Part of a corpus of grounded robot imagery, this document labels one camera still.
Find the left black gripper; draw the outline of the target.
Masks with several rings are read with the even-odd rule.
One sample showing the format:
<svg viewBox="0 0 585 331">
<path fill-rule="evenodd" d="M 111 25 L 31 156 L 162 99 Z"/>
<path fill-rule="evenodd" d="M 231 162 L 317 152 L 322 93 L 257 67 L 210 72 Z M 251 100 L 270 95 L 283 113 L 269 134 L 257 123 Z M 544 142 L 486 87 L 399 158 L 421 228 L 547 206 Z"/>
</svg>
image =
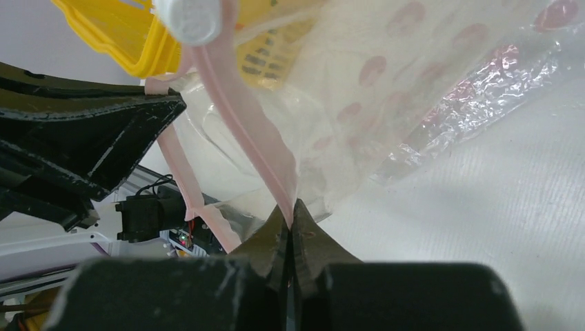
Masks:
<svg viewBox="0 0 585 331">
<path fill-rule="evenodd" d="M 1 209 L 91 228 L 102 200 L 185 109 L 143 86 L 65 79 L 1 64 Z"/>
</svg>

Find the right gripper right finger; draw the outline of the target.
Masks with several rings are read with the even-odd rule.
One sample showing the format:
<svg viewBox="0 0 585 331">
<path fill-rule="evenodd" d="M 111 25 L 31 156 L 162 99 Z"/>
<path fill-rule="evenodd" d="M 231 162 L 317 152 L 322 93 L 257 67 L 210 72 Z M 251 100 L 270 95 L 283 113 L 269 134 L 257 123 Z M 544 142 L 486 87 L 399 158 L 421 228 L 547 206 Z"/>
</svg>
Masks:
<svg viewBox="0 0 585 331">
<path fill-rule="evenodd" d="M 298 330 L 523 330 L 508 288 L 468 262 L 359 260 L 297 201 L 290 231 Z"/>
</svg>

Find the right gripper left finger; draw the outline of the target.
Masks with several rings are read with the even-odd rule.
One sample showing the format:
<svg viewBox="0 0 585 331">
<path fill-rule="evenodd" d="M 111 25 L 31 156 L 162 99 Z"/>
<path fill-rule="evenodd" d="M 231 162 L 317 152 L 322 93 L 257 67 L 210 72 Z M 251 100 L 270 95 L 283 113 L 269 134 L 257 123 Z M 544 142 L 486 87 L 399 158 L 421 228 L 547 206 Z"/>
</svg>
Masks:
<svg viewBox="0 0 585 331">
<path fill-rule="evenodd" d="M 45 330 L 285 330 L 288 228 L 279 208 L 227 255 L 100 258 L 60 289 Z"/>
</svg>

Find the clear pink-dotted zip bag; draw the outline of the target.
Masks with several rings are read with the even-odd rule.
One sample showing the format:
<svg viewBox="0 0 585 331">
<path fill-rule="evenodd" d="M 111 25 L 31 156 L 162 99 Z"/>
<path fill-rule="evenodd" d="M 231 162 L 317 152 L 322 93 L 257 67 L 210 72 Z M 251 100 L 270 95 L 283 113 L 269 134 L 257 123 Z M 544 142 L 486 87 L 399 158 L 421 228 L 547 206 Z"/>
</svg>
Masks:
<svg viewBox="0 0 585 331">
<path fill-rule="evenodd" d="M 542 91 L 583 1 L 155 1 L 186 111 L 158 144 L 227 250 L 301 199 L 318 219 L 370 176 L 402 177 Z"/>
</svg>

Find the yellow plastic basket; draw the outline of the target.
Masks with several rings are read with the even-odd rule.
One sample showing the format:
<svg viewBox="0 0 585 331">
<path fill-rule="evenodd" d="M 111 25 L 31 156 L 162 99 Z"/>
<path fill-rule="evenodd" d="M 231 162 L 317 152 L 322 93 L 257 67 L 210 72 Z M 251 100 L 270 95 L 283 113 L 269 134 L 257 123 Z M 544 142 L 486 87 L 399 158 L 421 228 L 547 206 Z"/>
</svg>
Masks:
<svg viewBox="0 0 585 331">
<path fill-rule="evenodd" d="M 54 1 L 94 51 L 139 78 L 176 72 L 181 47 L 155 17 L 152 1 Z M 247 85 L 276 90 L 289 75 L 321 1 L 239 1 L 237 66 Z"/>
</svg>

